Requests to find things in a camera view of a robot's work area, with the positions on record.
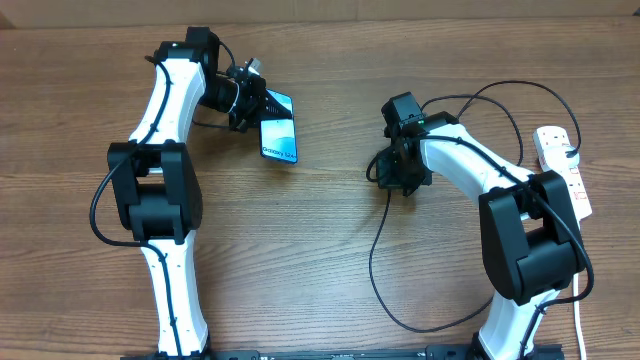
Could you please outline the Galaxy smartphone with teal screen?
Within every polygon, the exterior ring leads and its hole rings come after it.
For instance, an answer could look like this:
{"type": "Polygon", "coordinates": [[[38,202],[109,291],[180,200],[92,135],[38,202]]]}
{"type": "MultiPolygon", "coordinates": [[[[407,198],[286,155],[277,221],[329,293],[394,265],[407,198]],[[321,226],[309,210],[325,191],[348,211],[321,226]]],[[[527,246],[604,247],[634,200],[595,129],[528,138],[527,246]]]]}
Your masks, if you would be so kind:
{"type": "Polygon", "coordinates": [[[289,164],[298,162],[293,106],[292,119],[263,120],[260,113],[260,153],[263,157],[289,164]]]}

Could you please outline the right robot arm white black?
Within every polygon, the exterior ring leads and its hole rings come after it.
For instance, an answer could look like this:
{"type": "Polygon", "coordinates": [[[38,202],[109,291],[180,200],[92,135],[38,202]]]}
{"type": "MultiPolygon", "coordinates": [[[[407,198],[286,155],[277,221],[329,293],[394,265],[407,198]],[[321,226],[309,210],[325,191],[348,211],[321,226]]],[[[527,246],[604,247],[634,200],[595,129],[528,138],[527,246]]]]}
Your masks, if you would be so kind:
{"type": "Polygon", "coordinates": [[[559,345],[537,345],[547,310],[577,305],[595,282],[580,222],[584,196],[569,185],[572,168],[543,161],[534,173],[476,141],[448,112],[426,115],[412,93],[381,108],[389,139],[369,163],[366,178],[408,197],[447,178],[479,210],[481,254],[495,289],[484,304],[489,316],[469,344],[429,345],[427,359],[562,359],[559,345]]]}

